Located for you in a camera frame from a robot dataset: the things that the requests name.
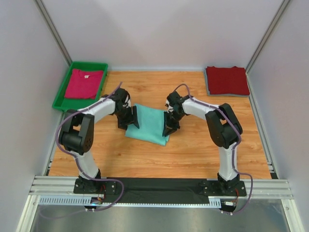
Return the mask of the teal t shirt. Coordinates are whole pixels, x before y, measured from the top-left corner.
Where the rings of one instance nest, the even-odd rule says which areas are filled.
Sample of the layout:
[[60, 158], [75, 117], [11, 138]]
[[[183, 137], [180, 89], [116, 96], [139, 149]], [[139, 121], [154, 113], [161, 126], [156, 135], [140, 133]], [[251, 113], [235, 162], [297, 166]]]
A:
[[169, 136], [163, 136], [164, 111], [135, 104], [139, 129], [134, 125], [128, 125], [125, 136], [137, 140], [165, 146]]

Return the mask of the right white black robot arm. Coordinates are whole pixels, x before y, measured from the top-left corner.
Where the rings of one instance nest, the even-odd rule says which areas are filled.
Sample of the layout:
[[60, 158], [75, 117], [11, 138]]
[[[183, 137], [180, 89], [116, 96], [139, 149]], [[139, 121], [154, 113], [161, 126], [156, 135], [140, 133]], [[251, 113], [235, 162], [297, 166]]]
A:
[[170, 93], [166, 100], [167, 111], [164, 112], [164, 137], [180, 129], [180, 120], [193, 115], [207, 122], [210, 137], [219, 149], [220, 167], [215, 187], [223, 195], [234, 191], [239, 183], [236, 171], [236, 151], [243, 132], [231, 106], [201, 102], [186, 95], [180, 96], [177, 91]]

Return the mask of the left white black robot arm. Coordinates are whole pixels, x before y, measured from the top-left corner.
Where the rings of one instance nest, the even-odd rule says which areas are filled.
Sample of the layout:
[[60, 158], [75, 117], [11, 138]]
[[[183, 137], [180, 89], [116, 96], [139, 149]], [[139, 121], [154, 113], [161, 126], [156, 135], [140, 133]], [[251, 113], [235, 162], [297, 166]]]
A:
[[127, 130], [129, 125], [137, 129], [140, 127], [137, 107], [131, 105], [129, 92], [118, 88], [88, 107], [68, 110], [57, 129], [57, 146], [75, 159], [79, 169], [74, 193], [103, 193], [105, 182], [100, 181], [101, 173], [90, 149], [94, 141], [95, 123], [108, 115], [117, 117], [117, 126], [122, 130]]

